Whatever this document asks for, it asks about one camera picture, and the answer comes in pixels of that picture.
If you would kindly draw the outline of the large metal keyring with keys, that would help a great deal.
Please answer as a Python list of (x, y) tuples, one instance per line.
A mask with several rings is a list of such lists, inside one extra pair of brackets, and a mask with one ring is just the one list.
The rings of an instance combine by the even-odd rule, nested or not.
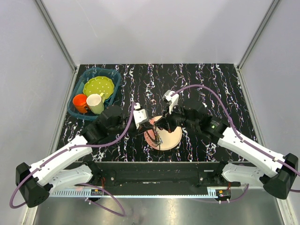
[(148, 137), (149, 140), (151, 140), (152, 144), (154, 145), (154, 147), (156, 147), (157, 150), (161, 150), (161, 144), (162, 139), (157, 131), (157, 127), (155, 125), (152, 126), (151, 131), (153, 132), (153, 136), (151, 136), (151, 134), (149, 133), (149, 130), (146, 131), (146, 135)]

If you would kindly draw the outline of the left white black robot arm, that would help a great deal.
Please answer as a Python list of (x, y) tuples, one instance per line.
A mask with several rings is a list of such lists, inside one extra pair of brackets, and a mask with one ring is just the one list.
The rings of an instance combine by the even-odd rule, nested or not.
[(152, 127), (147, 111), (139, 103), (132, 103), (130, 115), (126, 118), (122, 117), (119, 106), (107, 107), (58, 151), (31, 165), (23, 162), (16, 167), (16, 189), (10, 198), (10, 208), (17, 209), (24, 205), (36, 207), (51, 193), (72, 185), (97, 185), (101, 181), (101, 174), (91, 163), (73, 170), (66, 170), (66, 167), (91, 154), (94, 148), (116, 144), (128, 132), (140, 134)]

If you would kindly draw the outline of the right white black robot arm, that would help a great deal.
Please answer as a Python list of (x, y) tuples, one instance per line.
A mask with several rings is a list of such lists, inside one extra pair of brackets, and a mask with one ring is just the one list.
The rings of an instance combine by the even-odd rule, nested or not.
[(269, 150), (237, 131), (233, 125), (203, 110), (185, 109), (176, 105), (166, 111), (154, 126), (173, 132), (176, 128), (191, 129), (202, 139), (226, 148), (245, 158), (253, 166), (224, 163), (213, 173), (214, 183), (239, 182), (262, 187), (275, 198), (285, 200), (296, 179), (299, 159), (292, 153), (282, 155)]

